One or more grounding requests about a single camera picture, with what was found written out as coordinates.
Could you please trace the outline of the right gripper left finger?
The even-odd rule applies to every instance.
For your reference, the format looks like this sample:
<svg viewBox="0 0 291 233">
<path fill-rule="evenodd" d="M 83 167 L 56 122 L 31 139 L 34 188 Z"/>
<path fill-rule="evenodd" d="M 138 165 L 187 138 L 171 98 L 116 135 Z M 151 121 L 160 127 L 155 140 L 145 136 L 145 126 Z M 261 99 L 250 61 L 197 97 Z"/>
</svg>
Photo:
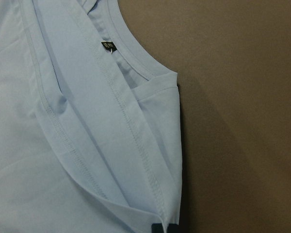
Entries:
<svg viewBox="0 0 291 233">
<path fill-rule="evenodd" d="M 161 223 L 153 223 L 151 225 L 151 233 L 163 233 L 163 226 Z"/>
</svg>

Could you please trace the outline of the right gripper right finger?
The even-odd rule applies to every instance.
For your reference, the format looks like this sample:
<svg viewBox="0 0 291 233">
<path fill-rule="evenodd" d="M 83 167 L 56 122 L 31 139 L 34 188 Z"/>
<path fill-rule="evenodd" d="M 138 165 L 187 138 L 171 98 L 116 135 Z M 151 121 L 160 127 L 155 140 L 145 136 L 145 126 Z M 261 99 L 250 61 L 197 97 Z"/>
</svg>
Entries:
<svg viewBox="0 0 291 233">
<path fill-rule="evenodd" d="M 179 233 L 179 225 L 170 223 L 167 227 L 167 233 Z"/>
</svg>

